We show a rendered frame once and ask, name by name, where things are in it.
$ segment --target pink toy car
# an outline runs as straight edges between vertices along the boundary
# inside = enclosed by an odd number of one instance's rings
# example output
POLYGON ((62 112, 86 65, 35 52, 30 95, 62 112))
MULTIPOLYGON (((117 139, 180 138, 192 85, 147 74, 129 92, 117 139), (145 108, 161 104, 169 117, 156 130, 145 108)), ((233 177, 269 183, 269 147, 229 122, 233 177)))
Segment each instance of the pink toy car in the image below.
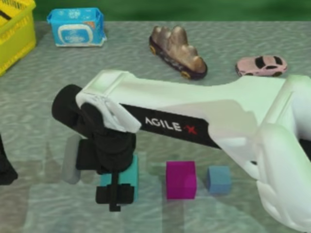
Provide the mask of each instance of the pink toy car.
POLYGON ((243 57, 237 62, 235 69, 239 76, 278 77, 286 71, 287 63, 283 58, 272 55, 243 57))

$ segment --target red x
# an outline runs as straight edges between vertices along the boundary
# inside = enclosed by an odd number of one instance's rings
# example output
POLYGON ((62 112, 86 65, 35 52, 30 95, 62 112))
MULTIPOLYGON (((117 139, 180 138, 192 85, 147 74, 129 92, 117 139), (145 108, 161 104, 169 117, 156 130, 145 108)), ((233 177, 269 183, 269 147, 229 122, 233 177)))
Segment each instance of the red x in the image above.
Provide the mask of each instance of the red x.
POLYGON ((186 126, 184 127, 184 129, 187 129, 187 130, 188 130, 188 133, 192 133, 192 134, 197 135, 197 132, 195 131, 194 126, 186 125, 186 126))

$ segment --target brown toy car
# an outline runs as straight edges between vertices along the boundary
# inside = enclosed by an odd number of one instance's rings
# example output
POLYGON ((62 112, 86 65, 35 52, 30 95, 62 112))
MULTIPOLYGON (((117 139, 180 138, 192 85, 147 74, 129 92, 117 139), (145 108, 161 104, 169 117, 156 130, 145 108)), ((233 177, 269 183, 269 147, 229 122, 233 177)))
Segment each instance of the brown toy car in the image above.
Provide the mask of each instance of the brown toy car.
POLYGON ((154 27, 149 37, 149 47, 167 64, 178 70, 187 79, 199 80, 206 76, 207 65, 194 46, 188 44, 187 33, 182 27, 173 30, 154 27))

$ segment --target car window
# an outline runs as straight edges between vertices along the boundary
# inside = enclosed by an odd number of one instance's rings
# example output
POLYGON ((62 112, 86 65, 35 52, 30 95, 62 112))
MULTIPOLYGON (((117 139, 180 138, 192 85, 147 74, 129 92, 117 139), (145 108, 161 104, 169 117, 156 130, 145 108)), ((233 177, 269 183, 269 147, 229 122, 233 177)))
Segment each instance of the car window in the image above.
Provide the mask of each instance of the car window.
POLYGON ((264 63, 264 61, 263 61, 263 57, 261 56, 261 57, 257 57, 257 58, 255 58, 255 65, 259 68, 259 69, 261 69, 261 68, 263 68, 266 64, 264 63))
POLYGON ((275 61, 276 61, 276 63, 277 63, 278 65, 282 65, 282 64, 283 64, 283 63, 282 63, 282 60, 281 60, 279 57, 274 56, 274 59, 275 59, 275 61))
POLYGON ((275 69, 277 68, 276 66, 267 66, 266 69, 275 69))

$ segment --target white robotic arm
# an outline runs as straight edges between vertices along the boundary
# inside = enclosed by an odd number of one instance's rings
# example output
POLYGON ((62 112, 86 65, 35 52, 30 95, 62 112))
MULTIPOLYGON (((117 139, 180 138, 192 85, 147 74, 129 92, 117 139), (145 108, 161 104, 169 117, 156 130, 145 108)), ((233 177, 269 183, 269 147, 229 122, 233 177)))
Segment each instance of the white robotic arm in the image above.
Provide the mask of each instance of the white robotic arm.
POLYGON ((311 79, 244 76, 219 86, 145 80, 100 72, 76 96, 107 128, 145 130, 221 148, 257 180, 264 209, 277 221, 311 231, 311 79))

